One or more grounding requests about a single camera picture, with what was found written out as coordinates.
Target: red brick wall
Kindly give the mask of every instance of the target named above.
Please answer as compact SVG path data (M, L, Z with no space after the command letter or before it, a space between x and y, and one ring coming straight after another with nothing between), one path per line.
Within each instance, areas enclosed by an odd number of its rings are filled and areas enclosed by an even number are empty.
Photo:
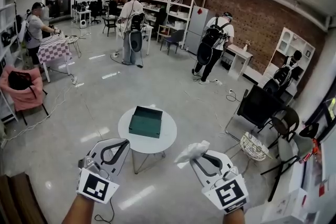
M284 27L312 44L316 50L298 86L298 92L302 91L320 57L325 32L300 14L272 0L206 0L204 7L219 14L224 11L232 13L234 44L243 48L246 40L251 41L248 51L254 56L249 65L260 73L264 73L269 64Z

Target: checkered tablecloth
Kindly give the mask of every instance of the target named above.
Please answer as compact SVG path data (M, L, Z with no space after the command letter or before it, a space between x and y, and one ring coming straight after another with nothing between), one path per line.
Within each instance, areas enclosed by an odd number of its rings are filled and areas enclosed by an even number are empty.
M71 52L65 37L54 35L51 38L47 37L42 39L37 56L40 63L44 63L64 56L66 56L67 60L69 60Z

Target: sneaker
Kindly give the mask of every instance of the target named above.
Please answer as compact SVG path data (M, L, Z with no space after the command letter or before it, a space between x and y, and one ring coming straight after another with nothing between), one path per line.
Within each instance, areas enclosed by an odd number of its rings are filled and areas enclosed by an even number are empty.
M199 76L199 75L200 75L199 72L195 72L195 69L192 69L191 72L192 72L192 74L193 74L194 76Z
M208 80L205 80L205 81L200 80L200 81L199 81L199 84L205 85L205 84L209 84L209 82L210 82L210 81L208 81Z

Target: floor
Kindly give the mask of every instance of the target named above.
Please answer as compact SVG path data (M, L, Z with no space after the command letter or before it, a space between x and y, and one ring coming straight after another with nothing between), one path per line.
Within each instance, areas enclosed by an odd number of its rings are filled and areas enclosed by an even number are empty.
M83 30L70 21L56 26L66 35L90 33L79 40L80 59L71 48L70 69L83 85L75 88L66 74L49 73L51 83L44 81L48 92L45 107L51 111L59 94L56 103L64 96L65 102L45 122L7 143L2 156L4 173L9 176L27 173L48 223L61 223L76 196L78 160L102 138L119 137L118 121L124 112L137 105L155 105L174 119L177 139L166 151L166 159L137 175L133 173L131 154L128 154L117 182L121 187L112 199L116 212L113 222L222 223L223 213L201 193L202 185L190 165L179 168L174 160L187 145L202 140L209 141L210 149L219 152L233 147L236 142L221 132L239 103L228 101L226 95L233 89L240 100L252 83L245 78L232 80L218 64L210 79L216 78L223 85L200 85L192 80L191 69L195 64L192 57L195 56L180 49L177 54L172 49L167 55L166 48L160 51L154 39L150 54L142 54L142 69L123 66L110 59L110 54L121 48L122 40L116 44L114 33L109 37L103 34L103 22ZM55 62L51 67L66 72L63 64ZM111 73L117 74L102 79ZM26 112L28 125L44 117L41 109ZM22 119L18 123L10 122L7 125L9 137L25 127ZM260 171L275 163L250 162L247 167L248 158L239 149L239 146L233 147L227 155L233 157L233 163L244 172L250 199L247 207L260 205L266 200L270 185L260 176ZM139 154L136 158L140 162L144 156ZM95 214L106 219L112 217L109 205L96 204Z

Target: white refrigerator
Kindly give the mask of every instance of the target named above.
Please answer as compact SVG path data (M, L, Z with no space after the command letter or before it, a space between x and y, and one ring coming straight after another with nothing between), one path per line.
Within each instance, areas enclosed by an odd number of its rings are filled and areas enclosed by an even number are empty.
M191 53L197 54L203 30L207 22L215 16L216 13L211 10L194 6L184 46L185 48L188 48Z

